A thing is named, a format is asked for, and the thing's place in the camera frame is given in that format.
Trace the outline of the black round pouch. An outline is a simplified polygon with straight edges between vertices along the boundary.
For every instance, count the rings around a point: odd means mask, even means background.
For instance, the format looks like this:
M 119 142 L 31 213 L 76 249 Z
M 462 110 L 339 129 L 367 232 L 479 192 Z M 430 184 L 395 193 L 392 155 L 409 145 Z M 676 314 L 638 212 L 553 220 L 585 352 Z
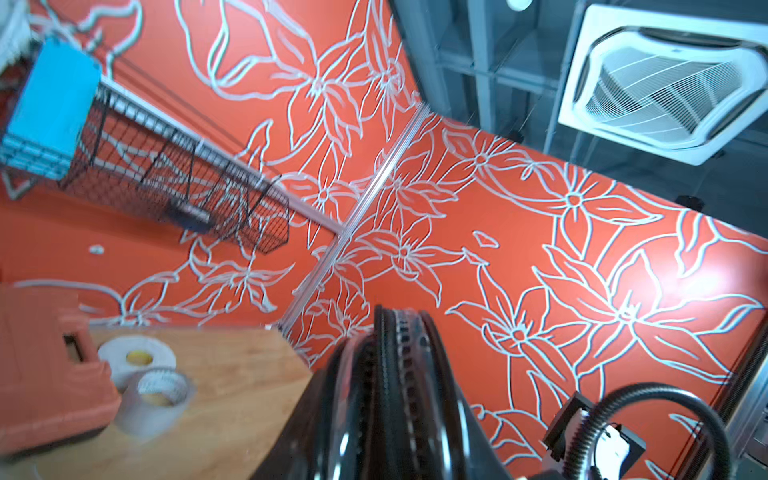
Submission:
M 506 479 L 425 311 L 377 306 L 328 364 L 314 479 Z

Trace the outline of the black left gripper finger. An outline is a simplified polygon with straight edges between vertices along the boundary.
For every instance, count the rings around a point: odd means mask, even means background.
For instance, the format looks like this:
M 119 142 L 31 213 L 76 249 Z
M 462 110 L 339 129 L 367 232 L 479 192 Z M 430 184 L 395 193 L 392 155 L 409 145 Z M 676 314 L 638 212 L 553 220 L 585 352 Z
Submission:
M 315 372 L 273 447 L 250 479 L 312 479 L 326 371 Z

